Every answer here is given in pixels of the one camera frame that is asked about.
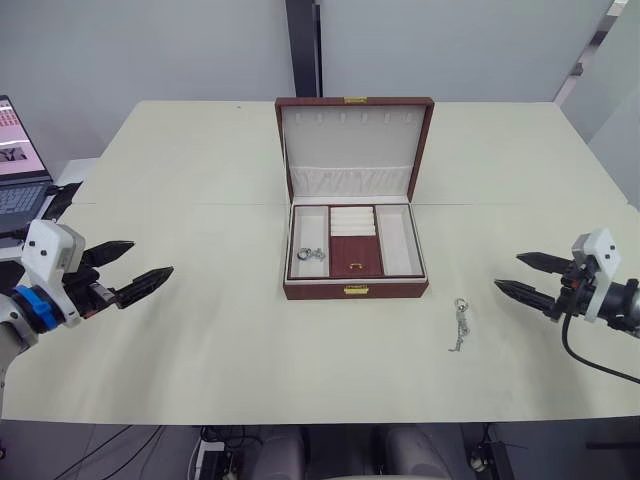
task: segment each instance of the laptop keyboard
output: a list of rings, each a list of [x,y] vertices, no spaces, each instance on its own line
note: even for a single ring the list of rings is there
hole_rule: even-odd
[[[28,212],[43,188],[43,185],[33,185],[0,190],[0,215]]]

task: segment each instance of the blue ring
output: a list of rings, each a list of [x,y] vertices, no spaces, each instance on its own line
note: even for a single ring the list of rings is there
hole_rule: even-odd
[[[24,299],[31,304],[31,308],[38,315],[44,324],[49,328],[49,330],[53,330],[58,326],[56,323],[56,319],[53,316],[51,305],[49,303],[42,300],[38,295],[35,294],[30,288],[25,287],[24,285],[18,285],[14,288],[16,292],[24,297]]]

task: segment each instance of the red jewelry box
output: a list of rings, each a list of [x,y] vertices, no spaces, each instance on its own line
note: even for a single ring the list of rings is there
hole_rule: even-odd
[[[291,202],[287,298],[420,297],[429,282],[411,199],[433,100],[278,98],[275,106]]]

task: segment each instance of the laptop screen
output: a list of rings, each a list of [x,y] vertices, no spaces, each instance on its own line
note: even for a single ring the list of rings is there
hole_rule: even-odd
[[[11,102],[0,96],[0,181],[49,177]]]

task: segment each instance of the robotic arm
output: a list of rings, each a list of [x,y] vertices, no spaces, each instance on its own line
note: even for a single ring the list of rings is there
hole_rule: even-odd
[[[21,262],[32,286],[0,294],[0,412],[7,368],[39,335],[61,324],[73,327],[113,304],[127,308],[169,278],[173,267],[151,270],[120,290],[98,283],[96,268],[133,245],[111,241],[85,250],[84,238],[71,228],[48,220],[31,222]]]
[[[519,260],[536,270],[562,275],[562,288],[557,299],[513,280],[496,280],[495,284],[509,297],[542,311],[554,322],[558,322],[560,317],[565,315],[562,343],[573,358],[606,373],[640,383],[640,379],[585,360],[569,347],[569,322],[573,316],[578,315],[584,315],[584,319],[592,323],[596,318],[601,318],[614,330],[640,338],[638,280],[630,279],[625,285],[612,281],[621,259],[609,230],[598,229],[590,234],[581,235],[571,250],[573,260],[540,252],[517,256]]]

